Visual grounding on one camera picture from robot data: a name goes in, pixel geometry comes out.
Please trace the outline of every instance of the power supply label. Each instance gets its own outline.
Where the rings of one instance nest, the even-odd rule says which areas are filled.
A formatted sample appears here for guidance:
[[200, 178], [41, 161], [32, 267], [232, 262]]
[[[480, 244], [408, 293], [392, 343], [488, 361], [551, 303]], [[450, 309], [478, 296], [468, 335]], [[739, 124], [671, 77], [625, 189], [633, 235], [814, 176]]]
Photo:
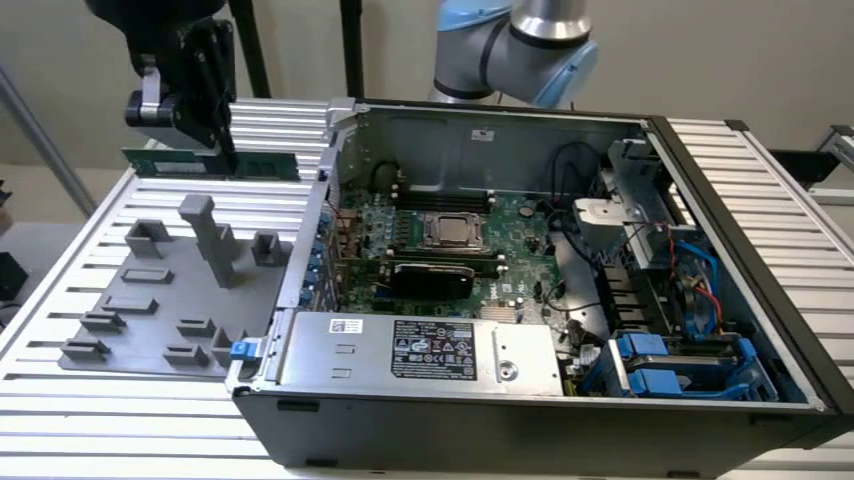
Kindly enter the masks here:
[[398, 378], [478, 380], [474, 324], [395, 320], [391, 373]]

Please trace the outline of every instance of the circuit board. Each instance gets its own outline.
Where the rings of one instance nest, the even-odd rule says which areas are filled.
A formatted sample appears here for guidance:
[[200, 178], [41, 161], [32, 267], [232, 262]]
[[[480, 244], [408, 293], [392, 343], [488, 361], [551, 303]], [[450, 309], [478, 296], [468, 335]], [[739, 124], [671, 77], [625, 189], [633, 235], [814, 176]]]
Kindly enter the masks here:
[[[479, 215], [483, 248], [503, 256], [506, 268], [496, 278], [478, 276], [466, 299], [402, 300], [386, 294], [382, 281], [387, 249], [391, 245], [412, 247], [420, 242], [431, 213], [398, 210], [380, 195], [347, 192], [342, 208], [359, 212], [362, 221], [354, 224], [356, 231], [351, 234], [360, 239], [362, 246], [355, 258], [340, 260], [344, 272], [340, 311], [543, 322], [543, 304], [535, 301], [534, 287], [539, 282], [544, 295], [559, 279], [559, 270], [554, 254], [547, 254], [546, 218], [532, 206], [534, 202], [523, 195], [499, 194], [491, 212]], [[527, 218], [520, 215], [522, 207], [531, 209], [526, 213], [534, 212]]]

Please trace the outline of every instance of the blue latch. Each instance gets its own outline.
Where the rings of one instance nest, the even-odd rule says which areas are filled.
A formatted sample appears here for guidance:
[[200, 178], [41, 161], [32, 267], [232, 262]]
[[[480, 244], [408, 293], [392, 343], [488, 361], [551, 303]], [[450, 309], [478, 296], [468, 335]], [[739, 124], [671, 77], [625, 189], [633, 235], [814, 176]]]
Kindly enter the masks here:
[[255, 360], [258, 356], [258, 343], [252, 342], [235, 342], [231, 344], [230, 356], [232, 360]]
[[682, 396], [679, 379], [670, 370], [641, 368], [629, 374], [629, 385], [639, 397], [673, 398]]
[[667, 346], [661, 335], [651, 333], [627, 333], [617, 339], [621, 357], [638, 355], [667, 355]]

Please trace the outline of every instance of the green circuit board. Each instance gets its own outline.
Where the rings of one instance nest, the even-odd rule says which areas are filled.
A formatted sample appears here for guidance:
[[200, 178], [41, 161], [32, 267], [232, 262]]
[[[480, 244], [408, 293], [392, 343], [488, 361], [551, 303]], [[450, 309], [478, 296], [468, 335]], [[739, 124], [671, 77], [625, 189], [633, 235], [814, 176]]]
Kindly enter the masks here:
[[[559, 279], [554, 255], [546, 254], [546, 218], [536, 212], [530, 218], [519, 214], [519, 208], [532, 206], [523, 195], [502, 195], [491, 213], [480, 214], [480, 234], [483, 246], [491, 252], [504, 255], [502, 264], [507, 270], [498, 278], [479, 276], [475, 279], [471, 296], [456, 301], [400, 300], [386, 295], [387, 286], [382, 282], [380, 269], [391, 268], [384, 256], [390, 245], [415, 247], [424, 235], [424, 215], [430, 212], [398, 210], [379, 195], [364, 191], [348, 192], [342, 207], [358, 209], [363, 221], [354, 234], [359, 239], [370, 238], [370, 246], [362, 249], [359, 258], [342, 259], [343, 271], [342, 312], [394, 313], [418, 316], [451, 316], [480, 318], [484, 307], [514, 308], [523, 299], [520, 316], [524, 323], [542, 321], [542, 304], [534, 301], [534, 285], [540, 282], [543, 293]], [[402, 218], [407, 228], [400, 230]], [[448, 262], [478, 268], [494, 269], [495, 260]]]

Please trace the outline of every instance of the sticker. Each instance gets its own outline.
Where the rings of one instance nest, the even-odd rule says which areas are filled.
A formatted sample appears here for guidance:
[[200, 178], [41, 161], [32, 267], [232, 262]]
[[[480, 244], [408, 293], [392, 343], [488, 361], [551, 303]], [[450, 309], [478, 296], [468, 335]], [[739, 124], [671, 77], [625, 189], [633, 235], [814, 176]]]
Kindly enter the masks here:
[[495, 140], [495, 130], [472, 130], [471, 139], [478, 142], [491, 142]]
[[398, 378], [478, 380], [472, 323], [395, 320], [391, 373]]
[[153, 162], [157, 173], [204, 173], [204, 164], [195, 162]]
[[362, 333], [362, 319], [334, 318], [332, 320], [330, 320], [330, 333]]

